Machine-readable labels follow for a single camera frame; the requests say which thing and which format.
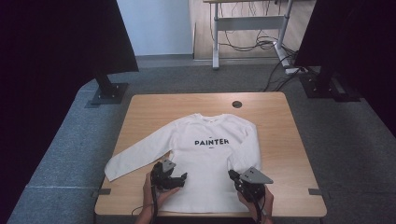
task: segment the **finger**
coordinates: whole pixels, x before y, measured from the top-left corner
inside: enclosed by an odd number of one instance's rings
[[[265,186],[265,195],[273,197],[273,193],[267,188],[267,186]]]
[[[151,185],[151,173],[146,173],[146,183]]]
[[[239,199],[239,202],[241,202],[241,203],[248,203],[247,201],[246,201],[246,199],[244,198],[244,196],[238,191],[238,192],[236,192],[237,194],[238,194],[238,199]]]
[[[163,204],[163,202],[166,201],[166,199],[168,199],[170,196],[172,196],[179,190],[180,190],[180,188],[175,188],[175,189],[170,189],[164,193],[161,193],[161,195],[158,198],[158,205],[161,206]]]

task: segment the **black curtain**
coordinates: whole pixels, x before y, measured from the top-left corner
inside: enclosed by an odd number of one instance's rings
[[[298,66],[325,66],[330,75],[339,73],[394,136],[395,12],[396,1],[317,0],[295,61]]]
[[[137,71],[116,0],[0,4],[0,223],[95,72]]]

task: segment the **cable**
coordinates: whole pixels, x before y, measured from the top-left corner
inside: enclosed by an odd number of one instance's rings
[[[262,210],[264,209],[264,206],[265,206],[265,200],[266,200],[265,193],[264,193],[263,198],[264,198],[264,203],[262,204]],[[266,213],[267,213],[267,211],[265,211],[265,214],[264,214],[265,219],[267,219],[267,214]]]
[[[302,70],[301,67],[298,68],[295,72],[293,72],[293,74],[291,74],[290,77],[289,77],[288,79],[286,79],[285,81],[279,83],[273,91],[279,91],[286,83],[288,83],[290,80],[292,80],[292,79],[297,75],[297,73],[298,73],[300,70]]]
[[[134,211],[136,211],[137,209],[139,209],[139,208],[143,208],[143,207],[147,207],[147,206],[152,206],[153,204],[152,203],[150,203],[150,204],[144,204],[144,205],[142,205],[142,206],[138,206],[138,207],[136,207],[134,210],[132,210],[132,213],[131,213],[131,216],[133,216],[134,215]]]
[[[268,77],[267,84],[265,85],[263,91],[267,91],[267,89],[268,89],[268,87],[269,87],[269,85],[270,85],[271,77],[272,77],[272,75],[274,74],[276,68],[283,62],[283,60],[285,60],[285,59],[287,59],[287,58],[289,58],[289,57],[291,57],[291,55],[285,56],[282,60],[279,61],[279,63],[276,64],[276,66],[275,66],[275,67],[273,68],[273,70],[271,71],[270,76]]]
[[[152,175],[153,175],[153,171],[151,171],[150,174],[150,182],[151,182],[151,196],[152,196],[152,203],[153,203],[153,207],[154,207],[154,211],[152,213],[152,218],[150,221],[150,224],[155,223],[155,218],[157,217],[158,214],[158,204],[157,204],[157,193],[155,191],[155,185],[152,184]]]
[[[261,224],[262,223],[262,210],[259,207],[259,202],[257,201],[257,199],[255,197],[253,197],[253,195],[250,193],[249,190],[247,191],[247,193],[249,194],[250,198],[253,199],[253,204],[254,204],[254,207],[256,208],[256,215],[257,215],[256,223]]]
[[[282,0],[279,0],[279,8],[278,8],[278,11],[277,11],[277,15],[278,16],[280,15],[280,6],[282,6]]]
[[[277,83],[280,79],[288,79],[288,77],[279,77],[277,80],[270,82],[270,84]]]
[[[316,75],[316,76],[319,75],[319,72],[313,70],[311,67],[307,67],[306,69],[308,70],[309,73],[311,73],[313,75]]]
[[[268,2],[267,11],[266,11],[265,14],[268,14],[269,4],[270,4],[270,2]],[[210,5],[209,19],[211,20],[211,18],[212,18],[212,5],[211,5],[211,4],[209,4],[209,5]],[[235,4],[235,6],[234,6],[233,9],[232,9],[232,15],[233,15],[233,11],[234,11],[234,9],[236,8],[236,6],[237,6],[237,4]],[[222,4],[219,5],[219,9],[220,9],[221,17],[224,18],[224,14],[223,14],[223,10],[222,10]],[[253,4],[253,5],[249,4],[249,10],[251,11],[251,13],[252,13],[253,15],[256,14],[256,7],[255,7],[254,4]],[[211,36],[212,36],[212,40],[214,40],[214,37],[213,37],[213,30],[212,30],[212,22],[210,22],[209,25],[210,25],[210,34],[211,34]],[[237,46],[235,46],[235,45],[233,45],[233,44],[231,43],[230,38],[228,37],[228,34],[232,34],[233,32],[234,32],[234,31],[232,31],[232,32],[224,31],[224,34],[225,34],[225,36],[226,36],[226,39],[227,39],[228,44],[219,43],[219,45],[228,46],[228,47],[231,47],[231,48],[233,48],[233,49],[235,49],[235,50],[237,50],[237,51],[250,51],[250,50],[253,50],[253,49],[257,48],[257,47],[260,47],[261,49],[266,50],[266,49],[271,49],[271,48],[273,48],[274,45],[275,45],[275,44],[274,44],[274,41],[277,41],[277,40],[278,40],[277,38],[271,37],[271,36],[269,36],[269,35],[260,36],[260,33],[262,32],[262,30],[260,30],[259,33],[258,33],[257,36],[256,36],[256,45],[254,45],[254,46],[249,46],[249,47],[237,47]],[[270,38],[271,40],[261,40],[261,39],[263,39],[263,38]],[[282,44],[282,48],[285,48],[285,50],[286,50],[287,53],[294,53],[294,51],[292,51],[291,49],[287,48],[287,47],[284,46],[283,44]]]
[[[241,16],[244,14],[244,3],[241,5]]]

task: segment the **wooden table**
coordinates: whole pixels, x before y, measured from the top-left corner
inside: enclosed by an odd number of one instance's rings
[[[242,107],[234,108],[239,101]],[[274,217],[324,217],[326,206],[321,196],[310,195],[317,189],[311,165],[294,123],[286,97],[281,92],[149,94],[132,98],[114,155],[161,128],[163,125],[201,113],[204,116],[234,114],[257,126],[262,150],[262,171],[274,180],[268,188],[275,195]],[[154,163],[124,175],[113,182],[105,178],[98,197],[97,216],[130,216],[142,205],[145,174]],[[248,217],[248,213],[178,214],[176,217]]]
[[[236,31],[236,30],[278,30],[279,37],[274,42],[274,47],[282,66],[286,68],[288,75],[297,71],[296,68],[291,68],[288,61],[288,54],[282,49],[283,38],[285,37],[286,28],[291,13],[293,0],[288,0],[288,6],[285,15],[278,16],[263,16],[263,17],[233,17],[233,18],[220,18],[219,17],[219,4],[222,3],[237,3],[237,2],[259,2],[260,0],[203,0],[204,3],[215,5],[215,15],[213,18],[213,69],[219,69],[219,31]]]

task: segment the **floor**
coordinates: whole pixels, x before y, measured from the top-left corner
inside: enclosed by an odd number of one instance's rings
[[[213,71],[210,61],[195,61],[191,56],[137,59],[139,73],[111,76],[113,82],[130,83],[120,105],[89,108],[97,84],[91,81],[80,89],[9,224],[133,223],[132,217],[94,218],[95,195],[133,95],[260,91],[276,65],[276,60],[266,59],[223,60],[220,70]],[[273,81],[282,78],[284,71],[279,68]],[[352,103],[307,99],[298,78],[291,79],[282,91],[328,209],[322,221],[395,223],[396,139],[373,109],[364,99]],[[276,217],[276,223],[319,220]]]

